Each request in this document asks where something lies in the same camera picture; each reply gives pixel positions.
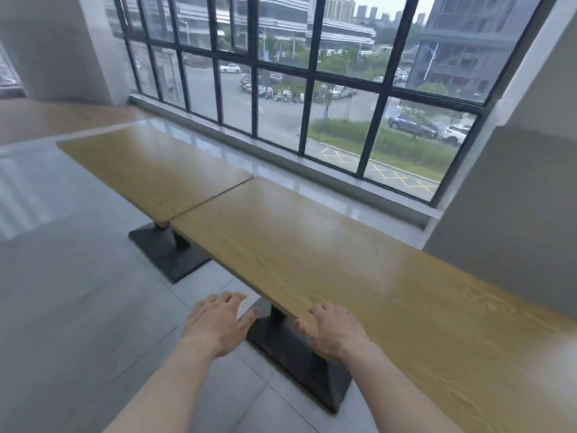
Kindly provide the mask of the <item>person's left hand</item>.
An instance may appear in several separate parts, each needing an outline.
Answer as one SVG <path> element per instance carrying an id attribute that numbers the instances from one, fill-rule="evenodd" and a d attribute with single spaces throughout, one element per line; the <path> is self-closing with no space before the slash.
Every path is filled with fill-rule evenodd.
<path id="1" fill-rule="evenodd" d="M 237 329 L 242 293 L 215 294 L 197 302 L 188 316 L 182 339 L 212 360 L 228 355 L 247 335 Z"/>

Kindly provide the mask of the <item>person's right hand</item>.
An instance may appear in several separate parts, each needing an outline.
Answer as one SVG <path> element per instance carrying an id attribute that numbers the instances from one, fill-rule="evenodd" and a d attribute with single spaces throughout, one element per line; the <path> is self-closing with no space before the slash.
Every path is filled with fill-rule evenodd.
<path id="1" fill-rule="evenodd" d="M 309 313 L 314 317 L 317 330 L 315 340 L 309 344 L 322 358 L 347 367 L 351 360 L 373 349 L 364 328 L 346 308 L 323 302 L 312 306 Z"/>

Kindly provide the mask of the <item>person's left forearm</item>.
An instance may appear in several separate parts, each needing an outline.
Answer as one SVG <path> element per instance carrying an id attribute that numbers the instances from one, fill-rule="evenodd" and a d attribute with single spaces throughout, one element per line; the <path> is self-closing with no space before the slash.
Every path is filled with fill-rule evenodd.
<path id="1" fill-rule="evenodd" d="M 103 433 L 188 433 L 209 367 L 235 345 L 182 338 Z"/>

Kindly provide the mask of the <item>person's right forearm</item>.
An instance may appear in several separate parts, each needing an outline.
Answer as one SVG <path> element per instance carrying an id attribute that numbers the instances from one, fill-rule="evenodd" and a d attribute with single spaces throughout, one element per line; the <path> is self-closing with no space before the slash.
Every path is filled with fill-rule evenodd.
<path id="1" fill-rule="evenodd" d="M 463 433 L 374 343 L 347 343 L 341 357 L 379 433 Z"/>

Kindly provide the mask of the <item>black framed grid window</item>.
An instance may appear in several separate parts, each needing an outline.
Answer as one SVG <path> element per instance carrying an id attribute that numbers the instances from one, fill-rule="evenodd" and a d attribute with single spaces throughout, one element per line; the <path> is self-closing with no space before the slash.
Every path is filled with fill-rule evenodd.
<path id="1" fill-rule="evenodd" d="M 430 207 L 549 0 L 103 0 L 130 89 Z"/>

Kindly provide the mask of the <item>black pedestal table base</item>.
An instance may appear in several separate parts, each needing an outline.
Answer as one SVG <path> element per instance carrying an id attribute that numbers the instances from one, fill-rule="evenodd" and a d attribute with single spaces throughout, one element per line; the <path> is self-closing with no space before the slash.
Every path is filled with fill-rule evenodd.
<path id="1" fill-rule="evenodd" d="M 328 412 L 337 414 L 352 381 L 349 371 L 317 355 L 288 317 L 265 298 L 254 307 L 260 315 L 248 331 L 249 344 Z"/>
<path id="2" fill-rule="evenodd" d="M 128 238 L 171 283 L 191 275 L 212 258 L 170 226 L 151 222 L 128 233 Z"/>

